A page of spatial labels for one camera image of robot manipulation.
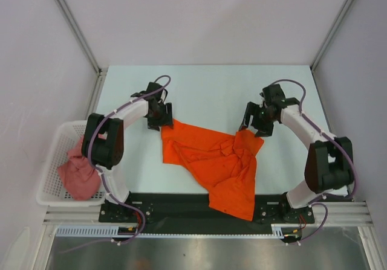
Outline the orange t shirt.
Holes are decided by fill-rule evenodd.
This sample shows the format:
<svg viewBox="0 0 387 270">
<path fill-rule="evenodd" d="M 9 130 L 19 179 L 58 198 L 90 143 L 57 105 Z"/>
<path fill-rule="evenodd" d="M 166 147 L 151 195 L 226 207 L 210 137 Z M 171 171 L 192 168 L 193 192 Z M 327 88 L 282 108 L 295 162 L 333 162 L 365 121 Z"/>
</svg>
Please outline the orange t shirt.
<svg viewBox="0 0 387 270">
<path fill-rule="evenodd" d="M 256 156 L 264 140 L 245 129 L 227 134 L 174 121 L 161 129 L 163 162 L 184 167 L 208 191 L 209 207 L 251 221 Z"/>
</svg>

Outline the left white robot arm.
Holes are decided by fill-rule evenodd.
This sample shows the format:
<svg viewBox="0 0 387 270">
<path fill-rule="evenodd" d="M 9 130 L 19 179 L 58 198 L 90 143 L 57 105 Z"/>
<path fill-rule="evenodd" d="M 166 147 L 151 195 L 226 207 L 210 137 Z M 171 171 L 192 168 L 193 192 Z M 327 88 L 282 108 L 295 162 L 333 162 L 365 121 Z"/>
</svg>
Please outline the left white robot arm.
<svg viewBox="0 0 387 270">
<path fill-rule="evenodd" d="M 134 214 L 134 207 L 126 202 L 129 190 L 120 170 L 116 169 L 125 152 L 125 130 L 142 118 L 146 119 L 150 130 L 172 128 L 172 103 L 166 102 L 167 95 L 166 85 L 150 82 L 146 90 L 132 94 L 111 113 L 92 113 L 87 119 L 82 155 L 97 171 L 105 198 L 115 203 L 112 213 L 122 222 L 130 220 Z"/>
</svg>

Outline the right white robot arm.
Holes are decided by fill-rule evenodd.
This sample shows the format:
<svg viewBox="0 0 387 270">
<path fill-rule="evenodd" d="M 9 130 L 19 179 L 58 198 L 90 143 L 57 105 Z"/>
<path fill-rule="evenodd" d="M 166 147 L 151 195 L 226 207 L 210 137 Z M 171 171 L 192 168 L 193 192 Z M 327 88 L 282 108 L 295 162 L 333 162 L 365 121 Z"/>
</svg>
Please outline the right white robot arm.
<svg viewBox="0 0 387 270">
<path fill-rule="evenodd" d="M 262 102 L 247 103 L 240 130 L 256 129 L 256 137 L 270 137 L 275 123 L 288 127 L 308 150 L 303 180 L 281 196 L 279 216 L 294 222 L 301 209 L 333 191 L 356 185 L 357 173 L 353 163 L 353 146 L 347 137 L 337 137 L 320 128 L 304 111 L 304 99 L 285 96 L 278 81 L 264 87 Z"/>
</svg>

